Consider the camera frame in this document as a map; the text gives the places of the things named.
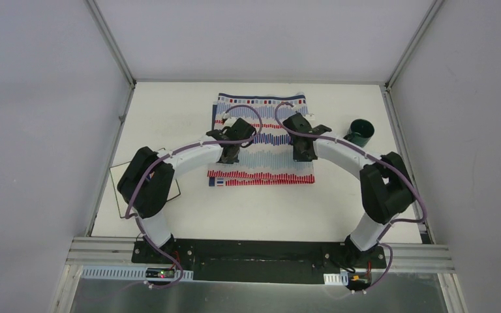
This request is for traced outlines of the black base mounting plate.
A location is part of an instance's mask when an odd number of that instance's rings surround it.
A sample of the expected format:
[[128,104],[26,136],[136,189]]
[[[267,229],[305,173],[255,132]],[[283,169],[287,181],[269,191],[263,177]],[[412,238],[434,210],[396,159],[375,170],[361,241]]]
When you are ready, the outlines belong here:
[[172,239],[159,254],[145,240],[137,240],[132,263],[171,266],[175,258],[194,280],[278,284],[325,284],[327,275],[342,269],[384,270],[384,249],[377,246],[354,260],[344,243],[298,241],[229,241]]

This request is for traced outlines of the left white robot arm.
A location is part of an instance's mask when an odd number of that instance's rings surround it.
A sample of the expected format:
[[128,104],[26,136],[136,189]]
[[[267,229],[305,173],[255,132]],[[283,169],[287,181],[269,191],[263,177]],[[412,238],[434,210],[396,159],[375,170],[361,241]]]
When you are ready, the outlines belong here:
[[162,212],[173,181],[202,166],[237,162],[240,150],[251,145],[261,130],[237,118],[170,152],[147,146],[137,150],[117,183],[117,191],[127,204],[126,218],[136,219],[149,245],[147,253],[156,263],[168,262],[173,254],[173,235]]

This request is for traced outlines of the white square plate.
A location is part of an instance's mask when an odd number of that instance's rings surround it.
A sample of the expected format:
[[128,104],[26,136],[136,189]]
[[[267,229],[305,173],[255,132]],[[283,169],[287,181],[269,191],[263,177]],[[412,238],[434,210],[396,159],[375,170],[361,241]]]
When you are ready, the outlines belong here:
[[[128,203],[132,198],[142,174],[158,158],[158,153],[147,146],[137,150],[132,162],[128,164],[116,186],[125,203]],[[157,164],[146,175],[132,205],[139,216],[142,218],[155,216],[168,201],[180,197],[179,183],[173,178],[173,175],[173,166],[167,165],[164,161]]]

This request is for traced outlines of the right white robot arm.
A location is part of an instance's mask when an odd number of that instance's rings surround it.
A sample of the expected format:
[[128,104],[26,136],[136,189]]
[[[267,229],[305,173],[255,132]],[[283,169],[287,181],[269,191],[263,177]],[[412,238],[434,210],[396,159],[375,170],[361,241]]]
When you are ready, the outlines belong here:
[[402,157],[394,152],[372,155],[347,140],[329,137],[330,128],[312,127],[301,113],[291,115],[281,126],[290,135],[296,162],[322,158],[359,180],[364,214],[345,239],[342,257],[343,263],[361,267],[390,222],[418,198]]

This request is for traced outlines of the dark green mug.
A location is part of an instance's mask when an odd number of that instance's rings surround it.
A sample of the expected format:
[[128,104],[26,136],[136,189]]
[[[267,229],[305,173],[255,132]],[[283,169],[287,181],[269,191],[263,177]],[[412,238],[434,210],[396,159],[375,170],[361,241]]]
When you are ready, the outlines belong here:
[[359,147],[365,147],[375,132],[374,125],[365,119],[356,119],[350,123],[344,139]]

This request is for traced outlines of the patterned cloth napkin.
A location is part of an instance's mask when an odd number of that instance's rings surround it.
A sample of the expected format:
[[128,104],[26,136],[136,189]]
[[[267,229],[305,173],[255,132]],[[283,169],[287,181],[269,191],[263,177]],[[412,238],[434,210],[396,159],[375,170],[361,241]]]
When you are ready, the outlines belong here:
[[242,118],[255,128],[260,123],[254,112],[240,105],[252,106],[261,116],[263,128],[253,143],[239,151],[238,161],[233,164],[212,164],[207,168],[209,186],[249,186],[249,185],[300,185],[315,182],[311,162],[293,160],[290,135],[274,118],[274,111],[281,102],[288,102],[277,111],[280,121],[294,113],[309,115],[306,97],[298,93],[290,97],[280,96],[239,96],[220,93],[213,105],[213,128],[224,126],[222,116],[232,106],[229,114]]

